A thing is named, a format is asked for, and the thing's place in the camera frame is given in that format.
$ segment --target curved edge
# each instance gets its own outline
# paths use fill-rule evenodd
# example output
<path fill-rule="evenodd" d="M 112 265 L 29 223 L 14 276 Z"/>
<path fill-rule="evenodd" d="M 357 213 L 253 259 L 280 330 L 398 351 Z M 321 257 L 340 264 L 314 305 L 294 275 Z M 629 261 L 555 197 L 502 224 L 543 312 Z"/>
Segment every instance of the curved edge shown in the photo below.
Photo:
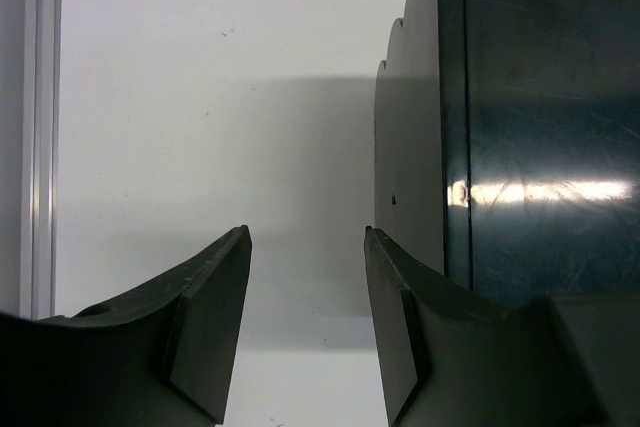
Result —
<path fill-rule="evenodd" d="M 438 0 L 443 183 L 470 185 L 465 0 Z M 445 275 L 473 289 L 471 218 L 468 206 L 448 205 Z"/>
<path fill-rule="evenodd" d="M 375 225 L 445 269 L 438 0 L 405 0 L 375 89 Z M 416 172 L 430 175 L 417 175 Z"/>
<path fill-rule="evenodd" d="M 365 240 L 366 273 L 389 425 L 413 403 L 429 374 L 420 320 L 411 292 Z"/>
<path fill-rule="evenodd" d="M 370 269 L 384 271 L 392 277 L 396 288 L 411 292 L 430 315 L 442 320 L 476 324 L 505 317 L 511 311 L 417 261 L 382 230 L 367 228 L 365 252 L 368 272 Z"/>
<path fill-rule="evenodd" d="M 218 424 L 224 421 L 249 280 L 252 242 L 248 230 L 243 233 L 180 295 L 163 358 L 162 377 Z"/>
<path fill-rule="evenodd" d="M 249 228 L 235 227 L 192 258 L 123 294 L 87 307 L 74 317 L 57 316 L 40 323 L 75 329 L 115 327 L 151 315 L 176 301 L 194 282 L 206 280 L 245 237 L 250 238 Z"/>

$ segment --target black plastic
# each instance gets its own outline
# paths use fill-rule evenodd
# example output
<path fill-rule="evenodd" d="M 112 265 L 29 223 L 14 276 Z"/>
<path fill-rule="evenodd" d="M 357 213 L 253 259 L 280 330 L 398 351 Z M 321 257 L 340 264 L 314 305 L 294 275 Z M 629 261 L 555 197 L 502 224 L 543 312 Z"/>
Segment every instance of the black plastic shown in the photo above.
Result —
<path fill-rule="evenodd" d="M 365 254 L 389 425 L 640 421 L 640 295 L 553 297 L 510 310 L 382 231 L 367 230 Z"/>
<path fill-rule="evenodd" d="M 239 227 L 76 317 L 0 315 L 0 425 L 222 423 L 250 258 Z"/>

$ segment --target metal frame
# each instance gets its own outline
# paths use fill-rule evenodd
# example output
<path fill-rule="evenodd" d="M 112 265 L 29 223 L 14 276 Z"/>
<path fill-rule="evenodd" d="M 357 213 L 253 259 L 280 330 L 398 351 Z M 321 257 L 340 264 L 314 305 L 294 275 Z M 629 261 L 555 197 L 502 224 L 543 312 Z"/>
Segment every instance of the metal frame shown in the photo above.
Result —
<path fill-rule="evenodd" d="M 25 0 L 20 315 L 53 315 L 60 0 Z"/>

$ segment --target white wall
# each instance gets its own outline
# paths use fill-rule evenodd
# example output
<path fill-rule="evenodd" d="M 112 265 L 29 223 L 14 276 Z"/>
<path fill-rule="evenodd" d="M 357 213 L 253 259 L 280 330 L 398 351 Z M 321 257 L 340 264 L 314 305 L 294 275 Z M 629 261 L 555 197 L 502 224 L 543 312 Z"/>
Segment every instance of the white wall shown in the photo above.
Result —
<path fill-rule="evenodd" d="M 362 242 L 404 0 L 62 0 L 57 312 L 247 223 L 225 425 L 386 425 Z"/>

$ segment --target scratch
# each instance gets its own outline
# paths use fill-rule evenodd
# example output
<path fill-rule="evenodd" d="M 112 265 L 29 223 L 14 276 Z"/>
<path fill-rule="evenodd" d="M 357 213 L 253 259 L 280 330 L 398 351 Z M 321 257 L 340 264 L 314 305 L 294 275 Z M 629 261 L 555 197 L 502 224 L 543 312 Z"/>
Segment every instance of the scratch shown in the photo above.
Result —
<path fill-rule="evenodd" d="M 605 119 L 604 117 L 600 117 L 600 116 L 599 116 L 598 114 L 596 114 L 595 112 L 591 112 L 591 117 L 593 117 L 593 118 L 594 118 L 594 119 L 596 119 L 596 120 L 599 120 L 600 122 L 607 122 L 607 123 L 613 122 L 613 121 L 612 121 L 612 120 L 610 120 L 610 119 Z"/>
<path fill-rule="evenodd" d="M 582 273 L 585 271 L 586 267 L 587 267 L 587 263 L 585 262 L 574 272 L 573 278 L 569 282 L 568 289 L 572 289 L 576 285 L 576 283 L 578 282 L 578 280 L 582 276 Z"/>
<path fill-rule="evenodd" d="M 607 165 L 609 167 L 613 167 L 613 160 L 611 159 L 611 156 L 609 155 L 609 149 L 602 148 L 602 153 L 604 154 L 604 156 L 607 159 Z"/>
<path fill-rule="evenodd" d="M 626 140 L 615 139 L 613 137 L 609 137 L 608 135 L 596 135 L 594 137 L 606 140 L 607 142 L 611 142 L 613 144 L 633 145 L 633 142 L 629 142 L 629 141 L 626 141 Z"/>
<path fill-rule="evenodd" d="M 635 137 L 636 139 L 640 140 L 640 134 L 638 134 L 637 132 L 635 132 L 634 130 L 631 130 L 629 127 L 625 127 L 624 125 L 622 126 L 622 129 L 629 133 L 630 135 L 632 135 L 633 137 Z"/>
<path fill-rule="evenodd" d="M 584 97 L 579 97 L 579 96 L 575 96 L 575 95 L 562 95 L 562 94 L 553 94 L 551 92 L 543 92 L 541 90 L 535 90 L 535 89 L 523 89 L 520 87 L 510 87 L 511 90 L 515 90 L 517 92 L 526 92 L 528 94 L 536 94 L 536 95 L 542 95 L 544 97 L 553 97 L 555 99 L 565 99 L 565 100 L 584 100 Z"/>
<path fill-rule="evenodd" d="M 525 112 L 522 112 L 522 111 L 518 110 L 515 107 L 507 107 L 507 110 L 509 112 L 513 113 L 513 114 L 516 114 L 519 117 L 524 117 L 525 119 L 531 120 L 533 122 L 538 122 L 540 124 L 546 124 L 546 125 L 550 125 L 550 126 L 553 127 L 553 122 L 551 122 L 549 120 L 546 120 L 546 119 L 540 119 L 540 118 L 535 117 L 535 116 L 533 116 L 531 114 L 527 114 Z"/>

